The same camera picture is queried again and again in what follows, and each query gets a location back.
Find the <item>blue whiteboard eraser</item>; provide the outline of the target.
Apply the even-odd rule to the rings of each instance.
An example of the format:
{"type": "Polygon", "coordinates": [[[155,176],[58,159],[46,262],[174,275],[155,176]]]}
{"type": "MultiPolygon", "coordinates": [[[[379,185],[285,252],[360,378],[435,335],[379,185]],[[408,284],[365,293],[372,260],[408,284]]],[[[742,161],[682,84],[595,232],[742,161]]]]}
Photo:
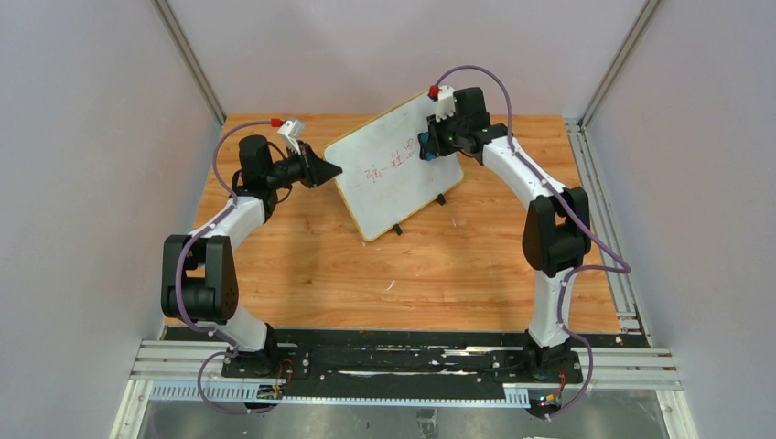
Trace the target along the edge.
{"type": "Polygon", "coordinates": [[[425,161],[434,160],[437,155],[434,151],[434,144],[429,132],[423,132],[418,135],[419,158],[425,161]]]}

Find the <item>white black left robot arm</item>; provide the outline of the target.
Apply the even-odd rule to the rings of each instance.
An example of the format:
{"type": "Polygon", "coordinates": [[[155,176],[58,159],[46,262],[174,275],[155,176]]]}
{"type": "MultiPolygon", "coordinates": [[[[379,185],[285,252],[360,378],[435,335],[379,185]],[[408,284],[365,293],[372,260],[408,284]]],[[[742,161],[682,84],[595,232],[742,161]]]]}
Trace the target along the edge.
{"type": "Polygon", "coordinates": [[[163,244],[161,310],[190,329],[229,344],[228,356],[278,361],[274,329],[239,303],[234,251],[272,216],[280,188],[295,183],[319,187],[342,168],[319,157],[305,142],[274,160],[273,143],[262,135],[238,143],[240,169],[232,176],[232,197],[205,225],[173,234],[163,244]]]}

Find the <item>yellow-framed whiteboard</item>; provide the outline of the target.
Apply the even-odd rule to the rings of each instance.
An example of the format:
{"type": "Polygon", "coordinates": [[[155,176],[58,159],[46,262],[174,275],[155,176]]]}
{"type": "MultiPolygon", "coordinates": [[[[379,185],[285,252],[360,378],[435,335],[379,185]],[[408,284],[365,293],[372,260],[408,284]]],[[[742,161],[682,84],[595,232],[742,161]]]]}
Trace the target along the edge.
{"type": "Polygon", "coordinates": [[[364,241],[378,239],[462,181],[456,156],[421,158],[418,135],[435,106],[416,94],[324,147],[324,159],[342,169],[335,183],[364,241]]]}

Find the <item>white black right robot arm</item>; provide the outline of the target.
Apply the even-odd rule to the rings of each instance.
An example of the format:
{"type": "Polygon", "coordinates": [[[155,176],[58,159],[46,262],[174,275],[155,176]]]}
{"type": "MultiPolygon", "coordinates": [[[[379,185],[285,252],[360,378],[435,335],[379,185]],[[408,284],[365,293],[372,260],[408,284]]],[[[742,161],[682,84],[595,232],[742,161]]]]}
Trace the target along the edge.
{"type": "Polygon", "coordinates": [[[567,276],[591,250],[587,192],[550,177],[506,124],[493,123],[480,88],[432,85],[428,96],[436,107],[418,135],[421,159],[469,155],[505,182],[526,209],[522,249],[534,270],[535,296],[530,339],[518,366],[536,379],[553,373],[566,378],[578,360],[566,330],[567,276]]]}

